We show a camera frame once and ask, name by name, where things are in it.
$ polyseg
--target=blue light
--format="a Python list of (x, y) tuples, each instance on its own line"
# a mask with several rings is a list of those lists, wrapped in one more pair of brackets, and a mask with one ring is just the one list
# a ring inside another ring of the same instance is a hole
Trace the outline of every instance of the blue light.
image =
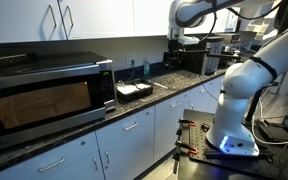
[(223, 149), (224, 148), (224, 145), (226, 144), (226, 141), (228, 140), (228, 136), (224, 136), (222, 142), (221, 142), (221, 145), (220, 145), (220, 148)]

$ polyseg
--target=upper cabinet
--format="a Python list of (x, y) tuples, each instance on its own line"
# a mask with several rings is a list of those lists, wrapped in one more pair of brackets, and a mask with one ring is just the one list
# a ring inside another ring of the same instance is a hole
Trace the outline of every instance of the upper cabinet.
[(174, 0), (134, 0), (135, 36), (167, 35)]
[(0, 43), (63, 39), (57, 0), (0, 0)]
[[(173, 0), (0, 0), (0, 43), (166, 36)], [(229, 12), (217, 12), (213, 32), (234, 29)], [(213, 14), (186, 34), (208, 33)]]
[(134, 36), (133, 0), (58, 0), (68, 39)]

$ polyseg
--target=countertop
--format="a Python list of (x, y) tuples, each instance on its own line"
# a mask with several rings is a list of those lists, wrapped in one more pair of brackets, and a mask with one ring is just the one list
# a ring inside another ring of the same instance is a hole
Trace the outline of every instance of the countertop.
[(157, 77), (151, 77), (148, 80), (167, 86), (168, 89), (154, 86), (152, 95), (126, 104), (118, 103), (116, 110), (108, 112), (104, 119), (0, 150), (0, 171), (188, 91), (201, 85), (202, 82), (212, 80), (224, 73), (225, 70), (218, 70), (212, 76), (200, 76), (185, 70), (177, 70)]

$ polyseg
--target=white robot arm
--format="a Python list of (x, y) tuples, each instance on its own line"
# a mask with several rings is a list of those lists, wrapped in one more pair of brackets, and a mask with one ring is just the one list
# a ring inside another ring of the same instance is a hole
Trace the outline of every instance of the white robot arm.
[[(168, 38), (173, 43), (184, 36), (183, 27), (198, 24), (199, 18), (239, 0), (175, 0), (170, 8)], [(252, 133), (242, 124), (248, 98), (288, 71), (288, 32), (260, 49), (243, 64), (231, 66), (225, 73), (213, 124), (206, 139), (224, 154), (258, 156)]]

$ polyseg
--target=backsplash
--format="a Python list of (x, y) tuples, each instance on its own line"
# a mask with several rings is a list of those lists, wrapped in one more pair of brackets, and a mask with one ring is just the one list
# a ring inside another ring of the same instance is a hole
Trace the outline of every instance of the backsplash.
[(107, 38), (86, 40), (64, 40), (0, 44), (0, 56), (34, 52), (39, 55), (48, 53), (68, 53), (91, 51), (112, 59), (115, 70), (131, 68), (126, 63), (128, 54), (134, 55), (135, 67), (149, 63), (162, 62), (163, 52), (167, 50), (166, 36)]

